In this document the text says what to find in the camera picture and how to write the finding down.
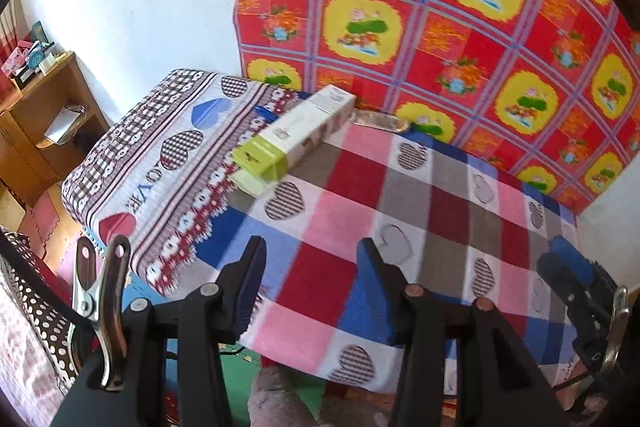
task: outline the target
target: red heart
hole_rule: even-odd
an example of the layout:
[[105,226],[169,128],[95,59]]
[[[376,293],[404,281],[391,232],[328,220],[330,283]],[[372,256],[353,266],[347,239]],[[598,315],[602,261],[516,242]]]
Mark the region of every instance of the red heart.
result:
[[117,233],[126,235],[127,237],[136,229],[136,218],[128,212],[113,214],[113,216],[105,217],[98,223],[98,234],[105,245],[109,244],[111,237]]

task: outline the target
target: bed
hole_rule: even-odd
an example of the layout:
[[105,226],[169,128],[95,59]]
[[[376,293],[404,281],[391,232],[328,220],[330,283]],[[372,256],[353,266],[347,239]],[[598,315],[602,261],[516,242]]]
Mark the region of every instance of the bed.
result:
[[[257,200],[234,190],[230,152],[266,126],[254,107],[281,114],[299,101],[280,86],[173,71],[69,175],[65,206],[105,243],[128,235],[132,270],[169,299],[215,280],[251,235],[265,237],[241,342],[309,374],[395,390],[401,351],[372,329],[355,266],[357,241],[370,236],[442,298],[494,300],[548,380],[565,380],[575,330],[535,262],[556,235],[576,244],[574,215],[430,136],[350,124]],[[445,392],[456,393],[453,345]]]

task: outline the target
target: polka dot fabric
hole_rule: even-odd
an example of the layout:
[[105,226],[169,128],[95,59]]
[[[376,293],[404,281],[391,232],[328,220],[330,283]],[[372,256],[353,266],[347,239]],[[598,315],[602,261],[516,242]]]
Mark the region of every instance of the polka dot fabric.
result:
[[[36,261],[36,256],[30,249],[29,238],[20,233],[5,233],[6,238],[27,261],[44,282],[43,270]],[[66,334],[69,321],[60,315],[40,295],[25,282],[25,280],[4,260],[1,261],[5,279],[15,297],[20,309],[29,319],[33,330],[40,336],[40,343],[46,350],[56,375],[58,386],[66,394],[74,383],[75,370],[68,353]]]

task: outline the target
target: plaid heart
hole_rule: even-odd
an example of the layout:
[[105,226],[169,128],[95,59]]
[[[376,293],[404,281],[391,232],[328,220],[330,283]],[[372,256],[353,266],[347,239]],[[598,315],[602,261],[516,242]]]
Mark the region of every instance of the plaid heart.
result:
[[474,176],[474,195],[481,203],[491,203],[494,199],[494,191],[482,176]]
[[471,290],[476,297],[484,297],[495,286],[494,272],[484,259],[476,259],[474,263],[476,275],[471,283]]
[[264,212],[271,219],[281,221],[297,216],[305,210],[305,201],[298,188],[291,182],[281,183],[276,193],[264,206]]
[[160,163],[168,171],[182,167],[189,159],[189,151],[198,147],[204,135],[200,131],[185,131],[162,142]]
[[340,367],[329,374],[329,380],[345,385],[361,385],[376,376],[369,353],[360,346],[351,344],[340,353]]
[[398,164],[408,171],[415,171],[427,163],[427,151],[424,147],[414,147],[408,143],[400,144]]
[[531,224],[540,229],[545,224],[545,215],[542,213],[542,206],[529,201],[529,212],[531,212]]
[[242,78],[223,76],[220,84],[222,84],[222,92],[229,98],[238,98],[246,91],[246,80]]

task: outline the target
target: blue heart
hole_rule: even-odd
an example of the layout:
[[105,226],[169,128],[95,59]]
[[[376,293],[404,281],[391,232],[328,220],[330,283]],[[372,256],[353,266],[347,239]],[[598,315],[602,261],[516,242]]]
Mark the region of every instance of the blue heart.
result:
[[191,110],[191,124],[196,129],[208,129],[218,122],[221,113],[230,108],[231,101],[227,98],[215,98],[200,103]]

